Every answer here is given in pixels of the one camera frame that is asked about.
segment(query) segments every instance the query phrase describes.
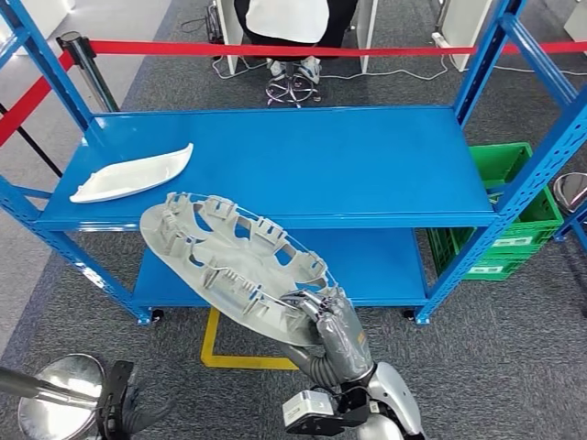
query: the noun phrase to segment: sneaker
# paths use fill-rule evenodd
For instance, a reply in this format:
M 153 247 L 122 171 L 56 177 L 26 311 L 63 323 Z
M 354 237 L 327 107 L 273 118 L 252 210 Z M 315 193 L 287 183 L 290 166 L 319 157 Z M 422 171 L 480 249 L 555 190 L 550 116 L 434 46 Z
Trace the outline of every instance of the sneaker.
M 276 80 L 283 80 L 286 77 L 286 65 L 281 61 L 267 58 L 267 69 L 270 70 L 271 75 Z
M 322 66 L 320 60 L 315 57 L 308 57 L 301 61 L 301 65 L 298 68 L 298 72 L 305 76 L 314 84 L 320 82 L 320 71 Z

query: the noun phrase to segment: person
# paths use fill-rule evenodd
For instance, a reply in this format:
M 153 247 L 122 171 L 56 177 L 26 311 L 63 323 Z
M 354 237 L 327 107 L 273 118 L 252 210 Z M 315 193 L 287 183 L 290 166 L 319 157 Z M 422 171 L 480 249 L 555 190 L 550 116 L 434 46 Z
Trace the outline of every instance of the person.
M 236 17 L 252 44 L 340 48 L 357 0 L 235 0 Z M 285 61 L 267 59 L 276 79 L 286 76 Z M 298 72 L 318 84 L 320 59 L 301 60 Z

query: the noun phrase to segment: white shirt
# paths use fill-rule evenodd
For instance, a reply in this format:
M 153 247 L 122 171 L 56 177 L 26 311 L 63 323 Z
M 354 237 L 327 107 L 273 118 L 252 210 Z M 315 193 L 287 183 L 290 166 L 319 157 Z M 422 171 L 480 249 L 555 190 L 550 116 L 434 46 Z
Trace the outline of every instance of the white shirt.
M 328 24 L 326 0 L 251 0 L 246 26 L 255 34 L 314 44 Z

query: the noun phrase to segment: yellow floor tape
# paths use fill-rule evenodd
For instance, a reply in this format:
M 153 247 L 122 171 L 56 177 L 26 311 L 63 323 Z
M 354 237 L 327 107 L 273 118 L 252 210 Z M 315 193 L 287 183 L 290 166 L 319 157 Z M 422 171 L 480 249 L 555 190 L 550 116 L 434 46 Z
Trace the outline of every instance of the yellow floor tape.
M 220 356 L 214 354 L 220 312 L 210 308 L 200 359 L 211 369 L 298 369 L 287 357 Z

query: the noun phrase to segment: caster wheel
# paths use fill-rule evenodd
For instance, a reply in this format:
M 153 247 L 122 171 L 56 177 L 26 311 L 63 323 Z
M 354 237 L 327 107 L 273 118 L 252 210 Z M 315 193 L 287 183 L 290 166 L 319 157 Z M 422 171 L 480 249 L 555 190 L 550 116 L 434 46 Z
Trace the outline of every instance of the caster wheel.
M 159 323 L 163 319 L 163 316 L 165 316 L 165 313 L 162 310 L 155 309 L 151 313 L 151 322 L 153 324 Z
M 404 310 L 403 317 L 407 319 L 408 321 L 416 321 L 416 319 L 416 316 L 414 315 L 413 310 Z

